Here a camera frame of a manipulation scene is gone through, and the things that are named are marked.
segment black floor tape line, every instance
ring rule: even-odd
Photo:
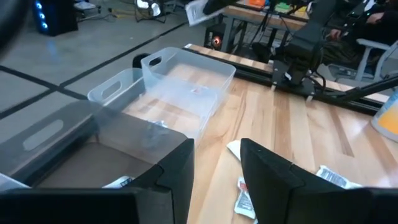
[[[8,74],[15,75],[15,76],[17,76],[19,78],[23,78],[25,80],[28,80],[30,82],[33,82],[33,83],[36,83],[38,85],[42,85],[42,86],[45,86],[45,87],[48,88],[47,91],[45,91],[45,92],[43,92],[43,93],[41,93],[41,94],[39,94],[37,96],[34,96],[32,98],[29,98],[28,100],[25,100],[25,101],[15,105],[15,106],[12,106],[12,107],[8,108],[7,110],[5,110],[3,112],[0,112],[0,119],[3,119],[5,117],[13,114],[13,113],[15,113],[15,112],[17,112],[17,111],[19,111],[19,110],[31,105],[31,104],[33,104],[35,102],[41,100],[42,98],[48,96],[51,93],[55,93],[56,91],[60,92],[60,93],[63,93],[64,95],[76,98],[78,100],[87,100],[87,97],[85,95],[82,95],[80,93],[76,93],[76,92],[71,91],[71,90],[67,90],[67,89],[65,89],[65,86],[70,85],[70,84],[80,80],[81,78],[84,78],[85,76],[87,76],[87,75],[89,75],[89,74],[91,74],[91,73],[93,73],[93,72],[95,72],[95,71],[107,66],[108,64],[110,64],[110,63],[112,63],[112,62],[114,62],[114,61],[116,61],[116,60],[128,55],[129,53],[132,53],[133,51],[135,51],[135,50],[137,50],[137,49],[139,49],[139,48],[141,48],[141,47],[143,47],[143,46],[145,46],[145,45],[147,45],[147,44],[159,39],[160,37],[162,37],[162,36],[164,36],[164,35],[166,35],[166,34],[168,34],[170,32],[173,32],[173,31],[177,30],[178,28],[180,28],[180,27],[182,27],[182,26],[184,26],[186,24],[188,24],[188,22],[183,22],[183,23],[181,23],[178,26],[175,26],[175,27],[173,27],[173,28],[171,28],[171,29],[169,29],[169,30],[167,30],[167,31],[165,31],[165,32],[163,32],[163,33],[161,33],[161,34],[159,34],[159,35],[157,35],[157,36],[155,36],[155,37],[153,37],[153,38],[151,38],[151,39],[149,39],[149,40],[147,40],[147,41],[145,41],[145,42],[143,42],[143,43],[141,43],[141,44],[139,44],[139,45],[137,45],[137,46],[135,46],[135,47],[133,47],[133,48],[121,53],[121,54],[119,54],[119,55],[117,55],[117,56],[115,56],[115,57],[113,57],[113,58],[111,58],[111,59],[109,59],[109,60],[106,60],[105,62],[102,62],[101,64],[99,64],[99,65],[97,65],[97,66],[95,66],[95,67],[93,67],[93,68],[91,68],[91,69],[89,69],[89,70],[87,70],[85,72],[80,73],[79,75],[77,75],[77,76],[75,76],[75,77],[73,77],[73,78],[61,83],[59,86],[55,85],[53,83],[47,82],[45,80],[36,78],[36,77],[34,77],[32,75],[28,75],[26,73],[23,73],[23,72],[20,72],[20,71],[17,71],[17,70],[14,70],[14,69],[11,69],[11,68],[8,68],[8,67],[0,65],[0,71],[4,71],[4,72],[6,72]]]
[[[53,92],[54,92],[53,90],[44,91],[43,93],[41,93],[41,94],[39,94],[37,96],[29,98],[28,100],[25,100],[22,103],[19,103],[19,104],[15,105],[15,106],[12,106],[12,107],[6,109],[5,111],[0,113],[0,119],[3,119],[5,117],[7,117],[7,116],[10,116],[13,113],[15,113],[15,112],[17,112],[17,111],[19,111],[21,109],[24,109],[25,107],[31,105],[32,103],[35,103],[35,102],[41,100],[42,98],[48,96],[49,94],[51,94]]]
[[[67,85],[70,85],[70,84],[76,82],[77,80],[79,80],[81,78],[84,78],[85,76],[87,76],[87,75],[89,75],[89,74],[91,74],[91,73],[93,73],[93,72],[95,72],[95,71],[97,71],[97,70],[109,65],[110,63],[116,61],[117,59],[121,59],[122,57],[128,55],[129,53],[131,53],[131,52],[133,52],[133,51],[135,51],[135,50],[137,50],[137,49],[139,49],[139,48],[141,48],[141,47],[143,47],[143,46],[145,46],[145,45],[147,45],[147,44],[149,44],[149,43],[151,43],[151,42],[153,42],[153,41],[155,41],[157,39],[159,39],[160,37],[162,37],[162,36],[164,36],[164,35],[166,35],[166,34],[168,34],[170,32],[173,32],[173,31],[177,30],[178,28],[184,26],[185,24],[188,24],[188,22],[183,22],[183,23],[181,23],[180,25],[178,25],[176,27],[173,27],[173,28],[171,28],[171,29],[169,29],[169,30],[167,30],[167,31],[165,31],[165,32],[163,32],[163,33],[161,33],[161,34],[159,34],[159,35],[157,35],[157,36],[155,36],[155,37],[153,37],[153,38],[151,38],[151,39],[149,39],[149,40],[147,40],[147,41],[145,41],[145,42],[143,42],[143,43],[141,43],[141,44],[139,44],[139,45],[137,45],[137,46],[135,46],[135,47],[133,47],[133,48],[121,53],[121,54],[119,54],[119,55],[117,55],[117,56],[115,56],[115,57],[113,57],[113,58],[111,58],[111,59],[109,59],[109,60],[104,61],[103,63],[101,63],[101,64],[99,64],[99,65],[97,65],[97,66],[95,66],[95,67],[93,67],[93,68],[91,68],[91,69],[89,69],[89,70],[87,70],[85,72],[82,72],[79,75],[77,75],[77,76],[75,76],[75,77],[73,77],[73,78],[61,83],[60,86],[65,87]]]

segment orange light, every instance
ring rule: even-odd
[[[220,37],[214,37],[211,42],[212,42],[214,47],[219,47],[221,45],[221,38]]]

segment black metal rail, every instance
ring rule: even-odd
[[[235,73],[236,78],[240,78],[243,80],[247,80],[249,82],[258,83],[260,85],[265,85],[265,86],[275,85],[275,83],[273,83],[273,81],[272,81],[273,72],[268,72],[265,70],[250,67],[250,66],[243,65],[240,63],[231,62],[231,61],[225,60],[223,58],[218,58],[218,57],[210,56],[207,54],[202,54],[202,53],[200,53],[196,50],[192,50],[192,49],[184,48],[184,50],[187,50],[189,52],[192,52],[192,53],[195,53],[198,55],[202,55],[204,57],[212,58],[212,59],[220,61],[220,62],[224,62],[224,63],[228,63],[230,65],[233,65],[236,68],[236,73]],[[383,81],[383,82],[384,83],[385,82],[392,83],[392,80]],[[276,90],[282,90],[282,91],[286,91],[286,92],[304,96],[304,97],[309,96],[309,95],[303,94],[302,91],[297,91],[296,88],[286,87],[286,85],[276,84],[275,88],[276,88]],[[357,111],[360,113],[364,113],[364,114],[373,116],[379,111],[381,106],[384,104],[383,102],[372,100],[372,99],[365,98],[365,97],[351,97],[351,96],[354,96],[353,94],[362,96],[365,93],[368,93],[367,95],[370,95],[371,93],[374,93],[376,89],[380,91],[382,88],[380,88],[380,87],[374,88],[373,87],[373,89],[370,91],[369,91],[369,88],[367,88],[367,87],[356,88],[355,90],[348,90],[348,91],[340,91],[340,90],[335,90],[332,88],[326,88],[324,92],[317,90],[314,93],[314,95],[312,95],[312,96],[313,96],[314,100],[322,101],[324,103],[328,103],[331,105],[339,106],[342,108],[346,108],[349,110],[353,110],[353,111]]]
[[[248,6],[248,5],[239,4],[239,3],[234,3],[234,4],[232,4],[232,6],[241,7],[243,9],[249,9],[249,10],[256,11],[256,12],[267,12],[267,9],[264,9],[261,7],[253,7],[253,6]],[[285,19],[293,19],[295,21],[308,22],[308,19],[306,19],[306,18],[288,15],[283,12],[270,11],[269,14],[275,15],[275,16],[280,16]]]

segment black computer tower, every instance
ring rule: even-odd
[[[225,27],[226,25],[224,23],[207,27],[205,33],[205,43],[203,46],[214,50],[221,50],[221,44],[223,41],[226,41],[224,40]],[[228,53],[232,52],[234,39],[234,34],[231,34],[227,46]]]
[[[74,0],[35,0],[33,16],[37,30],[56,36],[78,30]]]

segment wood grain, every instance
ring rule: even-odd
[[[245,58],[198,46],[191,48],[269,69],[269,65]],[[344,88],[333,82],[328,86]],[[153,100],[146,97],[140,100]],[[190,115],[173,106],[163,108]],[[131,112],[135,110],[132,105],[126,112],[135,114]],[[319,101],[306,103],[303,98],[234,79],[195,149],[195,181],[188,223],[253,223],[233,212],[239,193],[236,183],[242,169],[226,145],[235,139],[251,138],[310,172],[326,165],[359,184],[398,187],[398,143],[375,131],[370,119],[367,115]],[[183,122],[174,122],[170,128],[178,129],[181,125]]]
[[[218,58],[222,58],[225,60],[229,60],[232,62],[236,62],[236,63],[240,63],[243,65],[250,65],[254,68],[258,68],[261,70],[264,70],[265,72],[272,72],[273,71],[273,66],[272,63],[262,63],[262,62],[257,62],[257,61],[253,61],[253,60],[249,60],[247,58],[242,58],[236,55],[230,55],[224,52],[220,52],[217,50],[211,50],[211,49],[207,49],[205,47],[200,47],[197,45],[191,45],[190,49],[192,50],[196,50],[199,53],[202,54],[208,54],[214,57],[218,57]],[[316,78],[320,83],[322,83],[322,79],[321,78]],[[352,86],[348,86],[348,85],[344,85],[344,84],[340,84],[340,83],[336,83],[336,82],[332,82],[329,80],[326,80],[326,87],[328,88],[333,88],[336,90],[341,90],[341,91],[346,91],[346,90],[350,90],[353,87]],[[380,101],[380,102],[386,102],[388,100],[388,96],[386,95],[382,95],[382,94],[372,94],[369,96],[366,96],[366,98],[372,99],[372,100],[376,100],[376,101]]]
[[[198,141],[204,117],[210,116],[210,109],[218,101],[217,90],[213,88],[221,88],[228,77],[186,64],[170,68],[165,75],[173,78],[158,77],[148,93],[124,112],[144,120],[163,121],[169,128]]]
[[[253,11],[250,9],[243,9],[241,7],[236,7],[236,6],[228,6],[223,14],[238,16],[250,21],[258,21],[258,22],[261,22],[264,16],[266,15],[264,12]],[[308,19],[307,14],[303,12],[295,12],[294,16]],[[293,30],[298,30],[301,27],[303,27],[305,24],[306,22],[296,21],[294,19],[282,20],[281,18],[276,16],[271,16],[271,18],[269,19],[269,25],[279,26],[279,27],[287,26],[289,29]]]

